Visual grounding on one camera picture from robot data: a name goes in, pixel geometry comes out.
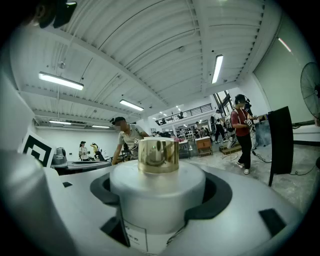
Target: man in cap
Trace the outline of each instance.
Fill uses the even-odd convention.
[[[120,131],[118,137],[118,146],[113,154],[112,165],[115,165],[120,155],[123,144],[127,144],[131,151],[131,159],[138,159],[138,145],[139,140],[149,135],[139,126],[132,123],[127,123],[124,117],[116,117],[112,122],[114,128]]]

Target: electric fan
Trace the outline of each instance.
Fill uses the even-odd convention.
[[[317,119],[320,119],[320,72],[317,63],[309,62],[304,66],[300,86],[306,107]]]

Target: window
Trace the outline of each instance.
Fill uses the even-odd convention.
[[[221,113],[224,113],[225,116],[229,116],[233,109],[233,102],[229,92],[227,90],[220,91],[214,94],[214,98]]]

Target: white cylinder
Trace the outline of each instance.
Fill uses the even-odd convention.
[[[202,203],[205,182],[204,171],[185,162],[169,173],[138,170],[136,160],[118,165],[110,173],[110,189],[120,197],[131,246],[160,253],[184,226],[185,211]]]

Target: white label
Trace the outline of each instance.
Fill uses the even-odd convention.
[[[137,248],[138,250],[147,252],[148,246],[146,229],[133,225],[125,220],[123,220],[123,222],[125,232],[130,240],[130,245],[134,248]]]

